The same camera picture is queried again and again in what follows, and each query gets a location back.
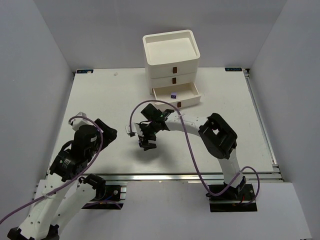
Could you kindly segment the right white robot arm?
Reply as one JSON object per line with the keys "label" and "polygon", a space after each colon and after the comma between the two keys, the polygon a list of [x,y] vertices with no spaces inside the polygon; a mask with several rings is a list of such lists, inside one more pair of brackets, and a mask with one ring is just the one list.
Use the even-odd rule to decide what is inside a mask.
{"label": "right white robot arm", "polygon": [[217,113],[208,117],[183,115],[177,110],[161,111],[151,103],[141,114],[146,122],[134,123],[132,130],[138,135],[139,146],[144,151],[155,149],[156,134],[160,131],[179,131],[201,138],[210,155],[215,157],[223,173],[223,183],[228,190],[240,193],[246,184],[237,159],[237,134]]}

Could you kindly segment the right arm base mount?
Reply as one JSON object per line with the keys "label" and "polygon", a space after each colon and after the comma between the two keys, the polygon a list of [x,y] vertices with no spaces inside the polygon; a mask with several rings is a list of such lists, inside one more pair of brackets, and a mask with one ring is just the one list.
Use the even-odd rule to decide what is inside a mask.
{"label": "right arm base mount", "polygon": [[229,187],[223,194],[213,196],[206,194],[209,199],[211,213],[240,213],[257,212],[255,192],[252,184],[248,184],[246,177],[242,178],[238,188]]}

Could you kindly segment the white bottom drawer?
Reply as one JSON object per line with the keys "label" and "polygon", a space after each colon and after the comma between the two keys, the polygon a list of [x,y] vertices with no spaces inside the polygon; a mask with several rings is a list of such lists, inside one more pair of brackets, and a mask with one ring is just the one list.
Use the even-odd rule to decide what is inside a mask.
{"label": "white bottom drawer", "polygon": [[[176,107],[177,102],[181,102],[180,108],[197,105],[202,96],[194,82],[153,88],[152,92],[158,101],[164,101]],[[171,98],[171,94],[175,94],[176,98]]]}

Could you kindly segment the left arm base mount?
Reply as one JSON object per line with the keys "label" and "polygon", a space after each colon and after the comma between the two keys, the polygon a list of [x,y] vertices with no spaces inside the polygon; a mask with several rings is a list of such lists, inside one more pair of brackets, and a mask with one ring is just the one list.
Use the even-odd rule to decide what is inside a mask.
{"label": "left arm base mount", "polygon": [[95,197],[86,203],[84,210],[121,210],[122,201],[126,198],[127,187],[115,183],[108,183],[105,179],[95,174],[78,178],[78,188],[80,184],[92,184],[95,189]]}

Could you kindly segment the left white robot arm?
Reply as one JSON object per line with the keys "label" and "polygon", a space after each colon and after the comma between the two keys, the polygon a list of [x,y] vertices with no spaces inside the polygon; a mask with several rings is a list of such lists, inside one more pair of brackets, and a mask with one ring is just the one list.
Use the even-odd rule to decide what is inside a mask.
{"label": "left white robot arm", "polygon": [[95,174],[83,177],[98,155],[117,138],[117,130],[99,118],[74,116],[68,123],[74,137],[67,141],[49,168],[41,196],[26,219],[9,230],[10,240],[58,240],[68,222],[89,201],[105,193],[106,181]]}

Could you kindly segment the white three-drawer cabinet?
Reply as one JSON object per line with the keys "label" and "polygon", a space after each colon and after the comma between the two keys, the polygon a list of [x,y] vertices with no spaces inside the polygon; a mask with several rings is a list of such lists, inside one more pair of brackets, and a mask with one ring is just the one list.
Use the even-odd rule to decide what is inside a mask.
{"label": "white three-drawer cabinet", "polygon": [[[151,94],[155,88],[195,81],[201,54],[191,30],[148,34],[142,42],[145,77]],[[172,84],[172,78],[176,78],[176,84]]]}

